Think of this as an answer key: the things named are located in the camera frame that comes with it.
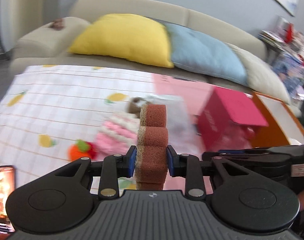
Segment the smartphone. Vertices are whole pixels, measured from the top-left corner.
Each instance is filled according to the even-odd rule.
[[[14,228],[7,217],[5,203],[8,196],[15,189],[14,166],[0,166],[0,234],[10,234]]]

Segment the light blue pillow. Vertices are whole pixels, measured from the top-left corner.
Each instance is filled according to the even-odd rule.
[[[164,25],[170,35],[171,60],[175,66],[248,86],[241,61],[225,43],[187,27]]]

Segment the yellow pillow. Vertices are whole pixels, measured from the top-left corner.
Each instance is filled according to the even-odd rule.
[[[79,35],[69,52],[126,58],[147,65],[173,68],[165,27],[135,14],[107,14]]]

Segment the sofa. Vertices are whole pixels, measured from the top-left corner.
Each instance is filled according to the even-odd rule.
[[[64,18],[65,28],[56,31],[46,24],[20,38],[14,48],[10,64],[12,74],[22,73],[29,65],[87,65],[113,67],[164,74],[252,93],[252,89],[232,81],[179,68],[162,68],[143,65],[121,58],[79,55],[68,52],[73,40],[99,17],[110,13],[131,13],[158,19],[208,34],[225,43],[244,49],[258,58],[266,58],[262,41],[249,33],[209,15],[154,0],[77,0],[69,17]]]

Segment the white label sticker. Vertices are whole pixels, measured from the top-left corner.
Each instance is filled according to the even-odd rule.
[[[291,165],[291,177],[304,177],[304,163]]]

